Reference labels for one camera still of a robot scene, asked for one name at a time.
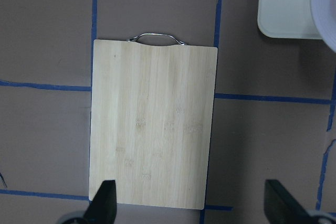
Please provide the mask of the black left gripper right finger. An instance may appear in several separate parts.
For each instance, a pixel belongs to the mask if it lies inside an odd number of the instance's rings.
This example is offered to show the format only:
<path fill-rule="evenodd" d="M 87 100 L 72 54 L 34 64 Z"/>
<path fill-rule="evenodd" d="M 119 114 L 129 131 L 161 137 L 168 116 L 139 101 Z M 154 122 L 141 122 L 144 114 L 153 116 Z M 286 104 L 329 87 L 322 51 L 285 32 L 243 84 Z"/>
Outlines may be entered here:
<path fill-rule="evenodd" d="M 315 223 L 315 219 L 275 179 L 265 180 L 264 213 L 269 223 Z"/>

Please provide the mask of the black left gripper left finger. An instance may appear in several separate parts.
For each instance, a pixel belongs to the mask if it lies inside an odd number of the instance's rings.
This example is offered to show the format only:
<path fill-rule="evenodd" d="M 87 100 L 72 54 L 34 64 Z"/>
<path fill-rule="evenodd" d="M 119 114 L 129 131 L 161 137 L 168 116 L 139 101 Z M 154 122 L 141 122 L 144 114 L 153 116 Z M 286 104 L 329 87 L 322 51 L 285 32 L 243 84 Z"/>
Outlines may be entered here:
<path fill-rule="evenodd" d="M 104 180 L 83 215 L 87 223 L 113 224 L 117 215 L 115 180 Z"/>

